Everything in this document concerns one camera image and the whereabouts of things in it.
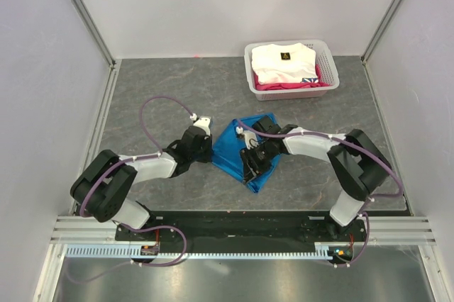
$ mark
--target wall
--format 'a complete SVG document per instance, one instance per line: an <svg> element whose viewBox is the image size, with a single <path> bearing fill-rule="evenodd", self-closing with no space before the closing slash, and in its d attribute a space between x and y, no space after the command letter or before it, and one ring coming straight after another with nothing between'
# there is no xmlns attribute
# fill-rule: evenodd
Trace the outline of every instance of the wall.
<svg viewBox="0 0 454 302"><path fill-rule="evenodd" d="M320 38L364 52L391 0L84 0L114 57L239 56L253 42Z"/></svg>
<svg viewBox="0 0 454 302"><path fill-rule="evenodd" d="M0 0L0 301L31 301L107 64L70 0Z"/></svg>
<svg viewBox="0 0 454 302"><path fill-rule="evenodd" d="M451 278L453 55L454 1L404 0L370 60L411 206L429 217Z"/></svg>

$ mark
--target floor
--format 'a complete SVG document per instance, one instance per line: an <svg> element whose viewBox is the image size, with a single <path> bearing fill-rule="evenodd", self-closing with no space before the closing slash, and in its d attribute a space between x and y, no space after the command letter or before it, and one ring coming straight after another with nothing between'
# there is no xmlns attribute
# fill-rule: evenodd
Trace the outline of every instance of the floor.
<svg viewBox="0 0 454 302"><path fill-rule="evenodd" d="M273 112L288 123L328 133L364 130L390 159L382 126L359 57L335 57L340 86L316 99L258 101L249 91L242 57L124 60L116 82L101 149L122 155L155 152L140 129L138 110L151 96L177 97L199 115L214 117L214 140L234 118ZM145 109L149 131L167 146L191 123L177 104L157 100ZM376 192L395 192L388 179ZM132 199L152 210L329 210L341 187L330 164L282 157L259 194L211 164L193 164L173 179L135 185ZM404 199L378 199L369 210L404 210Z"/></svg>
<svg viewBox="0 0 454 302"><path fill-rule="evenodd" d="M77 280L124 259L70 259ZM90 284L62 277L54 302L434 301L417 247L368 247L349 269L288 259L188 259L168 268L127 265Z"/></svg>

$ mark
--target laundry basket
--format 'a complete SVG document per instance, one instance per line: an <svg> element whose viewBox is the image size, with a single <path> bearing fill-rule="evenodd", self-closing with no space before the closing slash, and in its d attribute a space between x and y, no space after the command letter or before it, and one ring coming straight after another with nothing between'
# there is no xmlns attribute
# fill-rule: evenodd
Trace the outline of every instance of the laundry basket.
<svg viewBox="0 0 454 302"><path fill-rule="evenodd" d="M254 71L252 66L252 51L259 45L294 45L302 43L303 45L315 50L316 64L320 66L321 81L330 84L327 87L303 88L303 89L279 89L276 91L258 91L255 89ZM296 41L278 41L266 43L252 43L244 49L244 62L246 66L246 77L248 78L249 88L255 94L257 100L280 100L280 99L299 99L314 98L324 95L327 91L339 87L339 74L334 64L333 56L327 44L321 40L296 40Z"/></svg>

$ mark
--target red cloth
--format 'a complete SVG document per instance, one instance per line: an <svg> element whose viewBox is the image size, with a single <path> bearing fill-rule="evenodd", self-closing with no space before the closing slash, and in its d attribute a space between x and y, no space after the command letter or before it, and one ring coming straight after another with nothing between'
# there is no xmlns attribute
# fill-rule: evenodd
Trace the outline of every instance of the red cloth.
<svg viewBox="0 0 454 302"><path fill-rule="evenodd" d="M259 84L258 76L254 73L255 89L258 91L275 91L277 89L300 89L300 88L314 88L314 87L327 87L330 84L326 84L321 81L321 70L319 65L315 65L315 73L319 77L319 82L296 82L296 83L276 83L276 84Z"/></svg>

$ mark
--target blue cloth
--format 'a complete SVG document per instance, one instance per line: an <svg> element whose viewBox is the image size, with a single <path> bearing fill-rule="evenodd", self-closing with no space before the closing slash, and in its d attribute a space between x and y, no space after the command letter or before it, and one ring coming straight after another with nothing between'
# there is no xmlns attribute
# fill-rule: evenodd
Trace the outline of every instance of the blue cloth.
<svg viewBox="0 0 454 302"><path fill-rule="evenodd" d="M264 116L269 116L271 120L276 123L276 118L272 113L241 118L241 121L244 122L244 124L246 124L247 126L252 127L252 125L256 121L260 120ZM236 137L237 127L238 123L234 120L229 123L226 129L222 132L221 136L213 145L213 156L211 158L211 162L214 164L214 166L217 166L218 168L227 172L236 180L243 182L243 161L240 157L240 150L245 148L246 144L244 142L244 139ZM249 181L247 187L252 192L256 194L260 192L263 185L265 185L268 178L270 178L272 172L275 170L280 157L281 156L278 155L271 161L272 166L270 170L262 174L260 177Z"/></svg>

